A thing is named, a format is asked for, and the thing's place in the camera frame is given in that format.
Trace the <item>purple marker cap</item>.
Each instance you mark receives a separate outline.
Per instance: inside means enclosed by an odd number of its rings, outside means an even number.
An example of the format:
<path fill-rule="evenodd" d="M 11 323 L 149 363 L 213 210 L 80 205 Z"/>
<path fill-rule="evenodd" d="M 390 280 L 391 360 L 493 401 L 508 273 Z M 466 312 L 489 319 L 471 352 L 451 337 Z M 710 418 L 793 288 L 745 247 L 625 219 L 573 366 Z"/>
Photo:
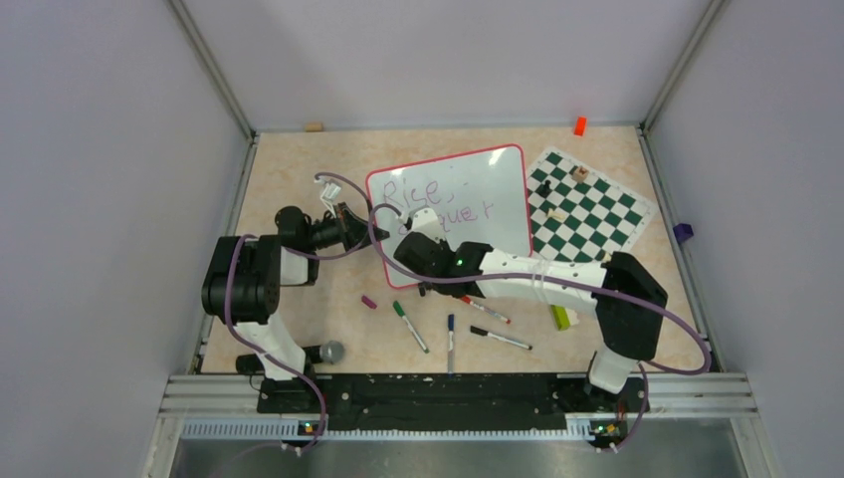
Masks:
<path fill-rule="evenodd" d="M 377 309 L 377 304 L 374 301 L 372 301 L 370 298 L 368 298 L 367 296 L 362 295 L 360 300 L 369 309 L 371 309 L 371 310 Z"/>

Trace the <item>pink framed whiteboard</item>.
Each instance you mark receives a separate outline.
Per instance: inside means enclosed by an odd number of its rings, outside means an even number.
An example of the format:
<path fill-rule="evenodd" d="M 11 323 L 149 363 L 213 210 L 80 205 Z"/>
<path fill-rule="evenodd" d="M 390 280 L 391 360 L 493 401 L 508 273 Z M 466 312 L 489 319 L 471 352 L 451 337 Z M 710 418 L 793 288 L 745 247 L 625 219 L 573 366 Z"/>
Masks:
<path fill-rule="evenodd" d="M 453 249 L 473 241 L 529 256 L 526 181 L 524 151 L 510 143 L 376 169 L 365 185 L 375 205 L 431 207 Z"/>

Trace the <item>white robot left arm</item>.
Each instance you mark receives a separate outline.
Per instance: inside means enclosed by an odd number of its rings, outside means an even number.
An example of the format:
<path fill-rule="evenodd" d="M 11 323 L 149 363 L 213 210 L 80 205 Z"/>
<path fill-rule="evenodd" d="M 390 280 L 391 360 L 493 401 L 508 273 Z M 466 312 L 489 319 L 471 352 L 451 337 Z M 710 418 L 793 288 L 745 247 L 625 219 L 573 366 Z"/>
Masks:
<path fill-rule="evenodd" d="M 372 244 L 368 222 L 346 203 L 313 219 L 297 206 L 275 216 L 277 232 L 218 239 L 200 298 L 206 314 L 232 329 L 248 347 L 266 378 L 284 380 L 282 400 L 295 411 L 315 406 L 319 386 L 303 373 L 311 361 L 298 346 L 278 313 L 281 289 L 312 286 L 319 263 L 317 251 L 341 245 L 345 253 Z"/>

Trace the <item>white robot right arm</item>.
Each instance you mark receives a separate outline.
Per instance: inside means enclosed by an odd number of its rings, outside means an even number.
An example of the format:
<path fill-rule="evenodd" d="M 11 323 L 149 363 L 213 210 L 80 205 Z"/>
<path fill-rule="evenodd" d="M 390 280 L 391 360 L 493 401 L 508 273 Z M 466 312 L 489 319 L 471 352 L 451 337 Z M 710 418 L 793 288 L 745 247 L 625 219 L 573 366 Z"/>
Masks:
<path fill-rule="evenodd" d="M 628 253 L 559 262 L 486 243 L 451 248 L 411 232 L 393 252 L 392 265 L 442 295 L 535 299 L 596 319 L 602 343 L 590 361 L 583 395 L 597 410 L 619 402 L 629 374 L 656 354 L 668 294 Z"/>

